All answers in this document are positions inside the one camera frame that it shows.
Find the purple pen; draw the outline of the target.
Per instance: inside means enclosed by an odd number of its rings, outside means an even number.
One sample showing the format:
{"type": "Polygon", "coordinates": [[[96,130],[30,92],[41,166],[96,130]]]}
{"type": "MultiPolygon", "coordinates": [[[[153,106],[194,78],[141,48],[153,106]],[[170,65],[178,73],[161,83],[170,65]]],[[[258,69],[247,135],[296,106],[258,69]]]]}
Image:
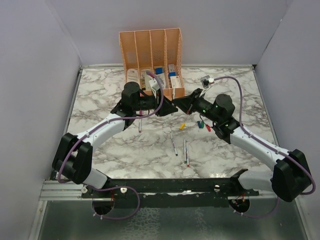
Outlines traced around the purple pen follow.
{"type": "Polygon", "coordinates": [[[142,133],[142,118],[139,119],[138,132],[142,133]]]}

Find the blue pen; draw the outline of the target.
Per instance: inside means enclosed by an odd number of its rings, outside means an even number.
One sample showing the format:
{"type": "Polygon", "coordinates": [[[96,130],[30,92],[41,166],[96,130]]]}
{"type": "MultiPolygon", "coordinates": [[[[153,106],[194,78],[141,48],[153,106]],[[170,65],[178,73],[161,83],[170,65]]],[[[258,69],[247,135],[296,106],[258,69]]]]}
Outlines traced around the blue pen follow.
{"type": "Polygon", "coordinates": [[[177,148],[176,148],[176,144],[175,144],[173,135],[172,135],[171,132],[170,132],[169,135],[170,135],[170,139],[171,139],[171,142],[172,142],[172,147],[173,147],[173,150],[174,150],[174,154],[175,154],[175,156],[178,156],[178,151],[177,151],[177,148]]]}

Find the green pen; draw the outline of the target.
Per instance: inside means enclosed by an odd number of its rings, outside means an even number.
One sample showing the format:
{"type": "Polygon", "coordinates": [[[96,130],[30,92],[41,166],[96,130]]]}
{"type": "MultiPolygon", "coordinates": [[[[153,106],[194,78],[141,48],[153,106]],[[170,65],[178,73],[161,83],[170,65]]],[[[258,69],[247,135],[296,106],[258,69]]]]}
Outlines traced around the green pen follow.
{"type": "Polygon", "coordinates": [[[187,164],[186,139],[183,139],[183,154],[184,154],[184,157],[183,157],[184,164],[187,164]]]}

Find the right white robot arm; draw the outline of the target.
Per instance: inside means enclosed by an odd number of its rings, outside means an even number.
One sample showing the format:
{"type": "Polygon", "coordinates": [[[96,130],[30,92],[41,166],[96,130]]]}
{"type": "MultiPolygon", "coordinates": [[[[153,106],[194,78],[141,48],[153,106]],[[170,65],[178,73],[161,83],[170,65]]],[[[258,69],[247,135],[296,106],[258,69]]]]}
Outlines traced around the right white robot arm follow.
{"type": "Polygon", "coordinates": [[[235,106],[229,95],[219,94],[214,103],[210,103],[193,92],[174,99],[173,103],[187,115],[197,112],[212,121],[212,128],[219,139],[245,150],[270,169],[270,172],[242,173],[229,184],[234,195],[240,196],[248,189],[256,189],[274,192],[283,201],[292,202],[312,185],[304,153],[278,147],[249,131],[233,117],[235,106]]]}

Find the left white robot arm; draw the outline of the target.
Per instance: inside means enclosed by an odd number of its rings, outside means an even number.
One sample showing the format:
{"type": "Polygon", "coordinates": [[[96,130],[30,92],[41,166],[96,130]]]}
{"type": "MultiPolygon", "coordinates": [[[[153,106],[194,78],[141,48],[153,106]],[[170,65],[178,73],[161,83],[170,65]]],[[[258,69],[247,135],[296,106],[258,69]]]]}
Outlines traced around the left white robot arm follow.
{"type": "Polygon", "coordinates": [[[76,135],[66,133],[62,136],[52,162],[52,168],[58,173],[57,179],[65,177],[75,184],[91,186],[97,196],[106,197],[111,190],[107,182],[109,178],[92,167],[93,153],[109,138],[139,119],[139,111],[147,110],[158,117],[178,111],[164,96],[163,90],[158,89],[154,95],[147,95],[137,83],[126,83],[120,101],[104,120],[76,135]]]}

